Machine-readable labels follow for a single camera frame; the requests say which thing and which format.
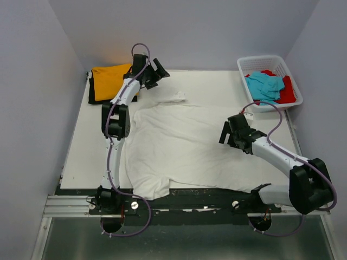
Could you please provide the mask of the white t shirt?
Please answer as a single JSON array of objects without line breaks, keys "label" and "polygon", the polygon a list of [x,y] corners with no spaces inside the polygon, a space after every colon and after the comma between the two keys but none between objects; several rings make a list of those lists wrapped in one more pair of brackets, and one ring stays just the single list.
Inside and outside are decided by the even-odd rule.
[{"label": "white t shirt", "polygon": [[219,139],[226,107],[160,102],[136,110],[125,141],[125,169],[135,194],[154,200],[173,182],[249,192],[269,182],[265,162]]}]

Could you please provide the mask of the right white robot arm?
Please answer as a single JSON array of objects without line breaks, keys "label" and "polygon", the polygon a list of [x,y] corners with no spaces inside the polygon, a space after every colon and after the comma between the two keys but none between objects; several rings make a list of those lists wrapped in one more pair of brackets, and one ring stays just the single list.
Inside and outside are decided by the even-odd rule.
[{"label": "right white robot arm", "polygon": [[244,114],[225,121],[219,142],[263,159],[288,178],[286,185],[266,183],[254,188],[249,199],[253,211],[280,204],[306,215],[328,203],[335,204],[336,191],[322,160],[310,160],[277,145],[265,133],[251,128]]}]

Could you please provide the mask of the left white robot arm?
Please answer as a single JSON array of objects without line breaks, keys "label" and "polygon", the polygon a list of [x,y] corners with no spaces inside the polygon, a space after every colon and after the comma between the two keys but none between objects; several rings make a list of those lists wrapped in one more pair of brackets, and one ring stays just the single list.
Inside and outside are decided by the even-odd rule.
[{"label": "left white robot arm", "polygon": [[169,77],[157,58],[151,64],[149,56],[134,54],[131,68],[123,76],[123,85],[116,96],[101,108],[101,131],[106,138],[106,169],[95,196],[98,208],[109,214],[121,207],[118,190],[121,151],[131,130],[129,105],[144,87],[158,86],[158,81]]}]

